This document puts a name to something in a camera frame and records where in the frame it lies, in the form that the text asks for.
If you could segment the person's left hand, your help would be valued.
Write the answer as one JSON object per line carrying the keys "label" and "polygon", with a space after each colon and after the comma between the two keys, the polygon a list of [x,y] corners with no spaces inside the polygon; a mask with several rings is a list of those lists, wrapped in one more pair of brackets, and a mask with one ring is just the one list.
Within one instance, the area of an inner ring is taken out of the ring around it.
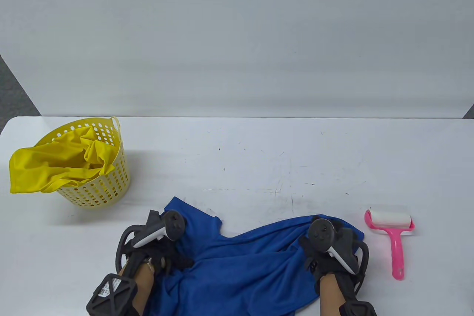
{"label": "person's left hand", "polygon": [[134,277],[139,267],[151,262],[154,276],[163,273],[168,276],[174,271],[183,271],[193,267],[194,260],[182,255],[176,249],[176,243],[167,237],[152,240],[141,247],[133,247],[131,241],[121,247],[117,256],[125,255],[127,262],[131,262],[131,271],[125,271],[127,277]]}

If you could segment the person's right hand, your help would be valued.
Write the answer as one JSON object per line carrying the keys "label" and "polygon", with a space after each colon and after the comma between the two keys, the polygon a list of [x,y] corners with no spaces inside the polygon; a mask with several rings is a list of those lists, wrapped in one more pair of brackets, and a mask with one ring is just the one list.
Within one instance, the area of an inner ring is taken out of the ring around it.
{"label": "person's right hand", "polygon": [[315,278],[316,294],[320,294],[322,277],[334,275],[343,296],[354,300],[364,282],[369,260],[363,237],[338,219],[317,215],[307,236],[298,242],[306,255],[305,269]]}

